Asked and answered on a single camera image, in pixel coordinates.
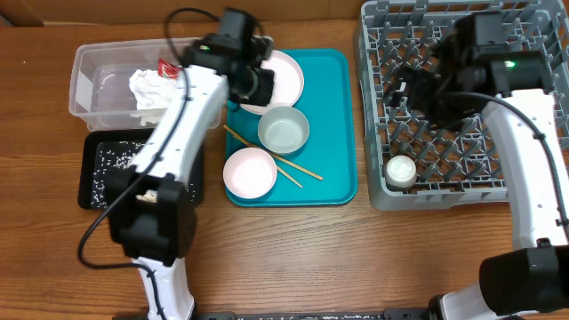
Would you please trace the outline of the red snack wrapper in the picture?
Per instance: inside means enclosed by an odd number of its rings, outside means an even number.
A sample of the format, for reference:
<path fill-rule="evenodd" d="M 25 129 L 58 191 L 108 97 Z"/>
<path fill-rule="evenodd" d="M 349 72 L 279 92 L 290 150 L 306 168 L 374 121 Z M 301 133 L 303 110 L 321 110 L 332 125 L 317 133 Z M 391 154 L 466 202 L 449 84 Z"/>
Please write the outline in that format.
<path fill-rule="evenodd" d="M 177 79 L 179 76 L 180 67 L 173 65 L 164 59 L 158 60 L 158 71 L 157 73 L 167 79 Z"/>

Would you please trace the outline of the grey bowl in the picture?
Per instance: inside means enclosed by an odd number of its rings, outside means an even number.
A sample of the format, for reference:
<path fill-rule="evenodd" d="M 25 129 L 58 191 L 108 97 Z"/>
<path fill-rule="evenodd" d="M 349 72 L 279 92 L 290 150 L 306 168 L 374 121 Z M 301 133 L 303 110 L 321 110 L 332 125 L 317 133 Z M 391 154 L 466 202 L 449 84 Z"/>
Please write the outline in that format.
<path fill-rule="evenodd" d="M 292 107 L 272 108 L 260 118 L 257 128 L 262 146 L 280 156 L 299 151 L 307 142 L 309 133 L 308 119 Z"/>

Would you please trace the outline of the white napkin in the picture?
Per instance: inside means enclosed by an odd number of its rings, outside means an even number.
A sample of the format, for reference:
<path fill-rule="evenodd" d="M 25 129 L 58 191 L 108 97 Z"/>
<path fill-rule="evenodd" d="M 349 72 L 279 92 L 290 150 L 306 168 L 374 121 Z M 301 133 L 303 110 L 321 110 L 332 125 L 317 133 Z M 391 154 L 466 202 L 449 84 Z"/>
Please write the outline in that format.
<path fill-rule="evenodd" d="M 170 106 L 177 90 L 177 79 L 162 77 L 156 70 L 137 69 L 129 78 L 129 89 L 136 100 L 136 113 L 141 126 L 157 124 Z"/>

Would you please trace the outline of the white cup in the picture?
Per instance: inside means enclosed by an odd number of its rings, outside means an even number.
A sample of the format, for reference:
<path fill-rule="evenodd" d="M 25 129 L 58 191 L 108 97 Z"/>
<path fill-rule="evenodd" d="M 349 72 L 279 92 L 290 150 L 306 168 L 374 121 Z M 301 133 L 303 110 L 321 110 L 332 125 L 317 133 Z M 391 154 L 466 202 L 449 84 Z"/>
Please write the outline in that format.
<path fill-rule="evenodd" d="M 386 185 L 391 190 L 408 190 L 417 179 L 417 167 L 409 156 L 394 156 L 384 166 Z"/>

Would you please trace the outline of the cooked white rice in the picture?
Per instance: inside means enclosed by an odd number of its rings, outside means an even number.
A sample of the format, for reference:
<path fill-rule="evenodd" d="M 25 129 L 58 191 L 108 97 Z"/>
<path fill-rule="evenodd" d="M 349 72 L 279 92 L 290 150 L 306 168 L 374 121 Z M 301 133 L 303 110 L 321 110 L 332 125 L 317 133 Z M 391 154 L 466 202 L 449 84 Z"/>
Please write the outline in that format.
<path fill-rule="evenodd" d="M 91 183 L 86 184 L 87 196 L 81 196 L 84 208 L 99 210 L 107 207 L 105 200 L 105 175 L 112 168 L 127 169 L 136 154 L 144 147 L 141 140 L 101 142 L 94 157 Z M 199 205 L 204 197 L 204 149 L 200 148 L 188 183 L 189 199 Z"/>

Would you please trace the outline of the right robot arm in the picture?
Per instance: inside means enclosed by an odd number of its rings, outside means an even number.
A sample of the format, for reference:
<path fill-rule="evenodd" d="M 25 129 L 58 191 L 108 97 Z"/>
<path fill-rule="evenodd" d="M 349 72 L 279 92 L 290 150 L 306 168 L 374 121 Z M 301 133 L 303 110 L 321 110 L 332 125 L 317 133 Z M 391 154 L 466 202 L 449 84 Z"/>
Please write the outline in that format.
<path fill-rule="evenodd" d="M 513 249 L 484 260 L 471 286 L 433 298 L 424 317 L 519 319 L 566 308 L 568 173 L 543 55 L 512 51 L 498 12 L 461 18 L 433 53 L 437 72 L 400 68 L 384 100 L 406 100 L 437 129 L 482 115 L 508 190 Z"/>

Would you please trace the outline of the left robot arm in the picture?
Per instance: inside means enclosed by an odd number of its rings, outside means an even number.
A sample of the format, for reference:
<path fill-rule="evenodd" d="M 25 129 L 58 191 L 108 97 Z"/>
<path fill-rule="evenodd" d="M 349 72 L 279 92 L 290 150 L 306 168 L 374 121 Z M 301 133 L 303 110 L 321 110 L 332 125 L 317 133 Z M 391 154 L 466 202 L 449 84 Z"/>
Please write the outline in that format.
<path fill-rule="evenodd" d="M 185 256 L 196 231 L 188 190 L 212 120 L 232 101 L 265 107 L 275 73 L 262 68 L 273 41 L 250 13 L 227 8 L 216 32 L 174 56 L 181 69 L 170 105 L 125 169 L 105 180 L 105 212 L 114 242 L 141 272 L 150 319 L 190 319 Z"/>

